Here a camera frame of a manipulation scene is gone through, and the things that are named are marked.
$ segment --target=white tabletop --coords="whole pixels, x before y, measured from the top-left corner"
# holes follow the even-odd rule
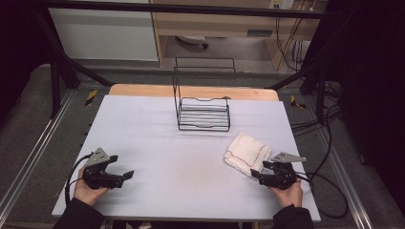
[[[281,151],[298,156],[284,105],[252,100],[228,103],[229,132],[183,132],[178,130],[172,97],[106,95],[77,159],[101,147],[109,156],[118,156],[107,173],[135,172],[122,188],[101,197],[95,208],[112,219],[272,219],[280,210],[276,197],[255,178],[228,166],[224,154],[243,132],[268,145],[271,156]],[[293,167],[304,172],[301,163]],[[302,185],[303,207],[319,221],[309,186],[304,181]],[[64,209],[61,195],[53,215],[61,216]]]

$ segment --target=towel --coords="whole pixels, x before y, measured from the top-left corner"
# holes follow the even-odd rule
[[[268,160],[270,152],[271,149],[262,142],[247,134],[239,133],[227,148],[224,161],[251,177],[250,169],[262,172],[263,161]]]

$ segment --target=wire rack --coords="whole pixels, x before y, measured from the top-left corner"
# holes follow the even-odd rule
[[[193,65],[181,65],[180,60],[194,60]],[[183,71],[206,72],[208,69],[219,72],[235,73],[235,61],[232,58],[176,57],[175,73]],[[212,79],[198,77],[194,79]],[[214,131],[228,132],[230,115],[227,98],[208,98],[181,96],[181,77],[173,77],[173,92],[179,130],[181,131]]]

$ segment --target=human hand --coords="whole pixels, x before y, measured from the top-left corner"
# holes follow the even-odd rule
[[[107,193],[109,188],[91,189],[83,178],[84,167],[78,171],[78,181],[75,186],[74,197],[78,200],[89,204],[90,206],[95,205],[97,200],[105,193]]]
[[[294,204],[295,207],[302,207],[303,204],[303,190],[301,188],[301,179],[297,178],[297,181],[286,190],[279,188],[268,187],[276,197],[282,208],[288,207]]]

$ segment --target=black sleeve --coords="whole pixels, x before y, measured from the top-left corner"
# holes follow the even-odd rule
[[[272,229],[312,229],[314,228],[309,210],[306,208],[295,207],[291,204],[280,210],[273,217],[274,226]]]
[[[73,198],[53,229],[99,229],[104,216],[92,206]]]

